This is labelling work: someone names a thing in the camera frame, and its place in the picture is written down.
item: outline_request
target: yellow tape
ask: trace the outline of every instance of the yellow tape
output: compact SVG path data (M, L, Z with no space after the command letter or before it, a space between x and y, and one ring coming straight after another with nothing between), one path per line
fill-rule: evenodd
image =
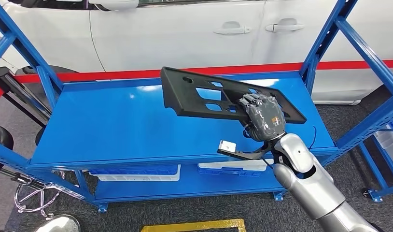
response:
M245 223L243 219L144 226L141 232L185 232L185 231L198 231L198 230L202 231L208 229L223 229L223 228L233 228L233 227L237 227L238 232L246 232Z

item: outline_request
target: blue metal shelf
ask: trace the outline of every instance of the blue metal shelf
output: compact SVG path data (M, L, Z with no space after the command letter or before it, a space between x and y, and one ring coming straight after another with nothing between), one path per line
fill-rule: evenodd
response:
M228 75L234 80L281 90L307 118L305 124L288 124L310 145L322 165L345 154L393 120L393 96L347 132L336 143L330 138L310 93L316 67L340 31L393 94L393 74L346 22L357 0L338 0L298 72ZM108 202L211 196L272 191L282 200L285 192L267 170L260 178L200 175L190 163L229 161L216 154L220 140L238 144L238 150L256 150L260 144L242 136L239 122L177 117L163 106L157 78L93 83L62 83L41 55L0 6L0 57L12 44L39 74L53 114L31 160L0 145L0 162L65 193L85 200L105 212ZM185 164L179 182L100 182L96 196L88 191L81 169L129 165ZM79 188L52 173L75 170ZM379 178L381 185L385 181ZM371 196L379 197L371 190ZM381 193L393 193L393 187Z
M286 131L310 146L315 127L315 155L337 151L297 72L227 77L280 89L307 118L304 124L288 124ZM160 84L159 78L65 84L28 169L230 161L236 159L216 153L220 140L244 151L261 146L242 135L238 121L176 116L164 107Z

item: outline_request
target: white car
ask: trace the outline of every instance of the white car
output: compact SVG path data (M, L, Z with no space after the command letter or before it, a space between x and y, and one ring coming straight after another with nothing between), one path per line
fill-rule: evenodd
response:
M273 63L280 65L252 71L291 70L337 0L14 1L0 3L56 71L109 72ZM393 67L393 0L361 0L348 21ZM339 32L319 65L314 101L356 104L378 88L361 60ZM29 70L13 47L0 66Z

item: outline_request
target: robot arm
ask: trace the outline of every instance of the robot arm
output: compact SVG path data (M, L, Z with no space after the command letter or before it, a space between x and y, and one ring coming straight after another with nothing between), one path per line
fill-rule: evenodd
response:
M277 163L273 174L326 232L376 232L346 201L333 179L299 136L287 134L275 145L291 162Z
M267 143L274 156L273 173L307 214L326 232L377 232L345 200L333 179L299 136L285 132L285 119L276 99L245 94L239 102L251 119L245 129L251 138ZM233 153L244 159L262 153Z

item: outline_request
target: black plastic panel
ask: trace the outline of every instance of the black plastic panel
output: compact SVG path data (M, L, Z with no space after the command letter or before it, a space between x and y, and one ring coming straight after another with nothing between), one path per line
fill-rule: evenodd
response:
M286 122L306 122L306 118L277 89L168 67L163 67L161 70L161 82L164 105L166 108L174 109L178 116L247 121L249 117L238 104L238 100L242 98L243 94L256 91L263 95L276 97L285 115ZM196 88L221 91L221 99L202 98ZM208 109L206 104L216 104L221 109L220 111L214 111Z

